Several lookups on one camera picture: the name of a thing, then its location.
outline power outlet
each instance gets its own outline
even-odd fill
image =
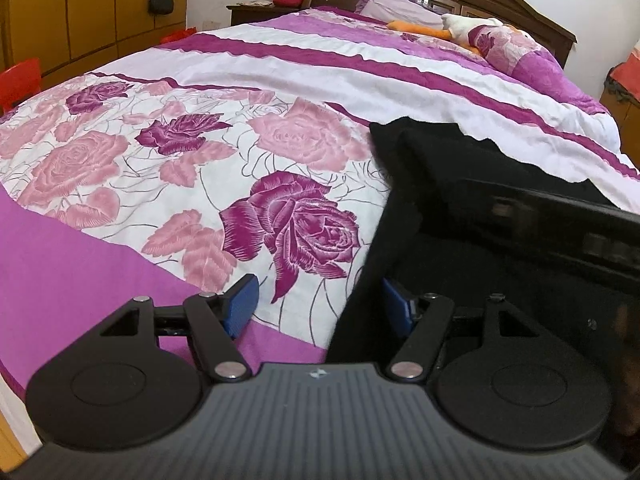
[[[218,30],[220,28],[220,22],[211,22],[209,20],[205,20],[202,22],[202,30]]]

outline wooden wardrobe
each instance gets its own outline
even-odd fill
[[[50,88],[185,27],[187,0],[148,13],[148,0],[0,0],[0,70],[40,58]]]

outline stuffed toy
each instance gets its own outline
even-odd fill
[[[497,18],[470,18],[468,16],[459,16],[457,14],[443,14],[442,30],[425,27],[423,25],[414,25],[413,23],[402,22],[399,20],[389,23],[387,25],[387,28],[390,28],[391,30],[397,30],[399,32],[422,34],[424,36],[431,36],[432,38],[451,41],[452,43],[455,43],[463,48],[466,48],[470,52],[481,56],[480,51],[476,47],[469,45],[468,42],[469,33],[474,28],[479,27],[480,25],[491,25],[500,27],[504,25],[504,23]],[[518,30],[511,25],[507,25],[507,27],[530,38],[530,35],[522,30]]]

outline purple stripe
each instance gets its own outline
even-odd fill
[[[139,77],[131,77],[124,74],[105,74],[104,72],[89,72],[91,75],[95,75],[97,77],[117,77],[118,79],[122,79],[124,81],[129,81],[131,83],[159,83],[164,81],[171,88],[185,88],[185,89],[193,89],[193,90],[231,90],[231,89],[241,89],[241,90],[262,90],[262,88],[253,88],[249,86],[218,86],[218,85],[180,85],[178,82],[171,77],[162,77],[160,79],[140,79]]]
[[[276,28],[277,30],[288,30],[299,34],[317,34],[323,38],[336,38],[337,40],[351,41],[352,43],[366,43],[370,46],[381,46],[384,48],[394,48],[403,54],[431,59],[434,61],[452,61],[463,68],[473,70],[482,75],[493,75],[503,81],[524,86],[535,91],[529,85],[524,84],[511,76],[497,71],[484,59],[482,64],[465,57],[452,50],[444,50],[433,46],[425,46],[411,41],[403,40],[400,36],[385,36],[373,30],[362,28],[352,28],[338,23],[325,22],[313,16],[283,16],[277,20],[270,20],[262,23],[252,23],[253,27]]]
[[[9,370],[6,369],[2,361],[0,361],[0,376],[2,376],[6,385],[9,386],[9,389],[24,402],[25,389],[14,379],[14,376],[9,373]]]
[[[351,12],[350,10],[338,9],[337,7],[322,6],[322,7],[314,7],[314,9],[325,10],[326,12],[332,12],[334,14],[337,14],[338,16],[344,16],[345,18],[351,18],[352,20],[360,20],[361,22],[375,23],[376,25],[386,25],[386,22],[381,22],[376,18],[363,16],[361,14],[358,14],[357,12]]]
[[[391,62],[377,62],[365,60],[360,54],[356,56],[343,56],[335,52],[320,52],[306,48],[289,45],[267,45],[262,43],[246,43],[242,40],[223,40],[210,34],[195,34],[184,40],[176,41],[160,46],[163,50],[183,50],[185,52],[198,51],[211,54],[227,52],[232,56],[251,56],[257,59],[275,57],[282,61],[288,61],[309,66],[325,66],[332,68],[347,68],[372,75],[396,79],[407,83],[416,84],[430,90],[437,90],[449,94],[462,96],[469,102],[499,113],[503,117],[518,124],[534,124],[543,132],[563,139],[577,142],[587,150],[605,160],[619,173],[640,180],[640,174],[622,164],[611,152],[605,150],[597,142],[589,137],[578,134],[561,132],[549,126],[533,110],[519,108],[515,105],[500,102],[491,97],[482,95],[473,88],[464,86],[456,81],[448,79],[440,74],[420,72],[417,68],[406,67]]]
[[[105,74],[103,72],[89,72],[91,75],[95,75],[98,77],[117,77],[118,79],[122,79],[123,81],[129,81],[131,83],[145,83],[145,84],[150,84],[150,83],[158,83],[160,81],[164,81],[166,83],[168,83],[168,85],[171,88],[190,88],[190,89],[194,89],[194,90],[231,90],[231,89],[241,89],[241,90],[263,90],[263,88],[254,88],[254,87],[250,87],[250,86],[217,86],[217,85],[180,85],[177,83],[177,81],[175,79],[172,79],[170,77],[163,77],[161,79],[140,79],[137,77],[130,77],[128,75],[124,75],[124,74]],[[333,108],[336,112],[339,112],[345,116],[347,116],[348,118],[350,118],[352,121],[362,124],[363,126],[366,126],[367,128],[369,127],[369,122],[366,119],[360,118],[360,117],[356,117],[353,114],[350,114],[347,110],[345,110],[345,108],[343,106],[340,106],[337,103],[324,103],[327,106],[330,106],[331,108]]]
[[[40,366],[130,298],[182,304],[198,291],[131,248],[23,209],[2,186],[0,218],[0,372],[21,398]],[[321,349],[256,324],[238,342],[252,369],[266,360],[322,360]],[[161,347],[188,355],[184,338],[162,338]]]
[[[371,121],[367,121],[366,119],[361,119],[360,117],[356,117],[353,114],[350,114],[342,105],[339,105],[338,103],[329,103],[329,102],[324,102],[324,104],[326,104],[327,106],[330,106],[331,108],[333,108],[336,112],[347,116],[348,118],[350,118],[352,121],[354,121],[355,123],[359,123],[362,124],[362,126],[366,126],[367,128],[369,127],[369,125],[371,124]]]

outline bed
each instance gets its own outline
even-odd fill
[[[130,298],[179,304],[248,272],[260,301],[237,341],[247,362],[321,362],[385,207],[373,121],[457,122],[640,213],[640,174],[597,102],[388,30],[357,1],[305,0],[133,54],[2,117],[0,371],[15,396]],[[575,43],[522,0],[421,1],[528,30],[560,65]],[[188,358],[183,339],[161,345]],[[30,452],[18,412],[5,417]]]

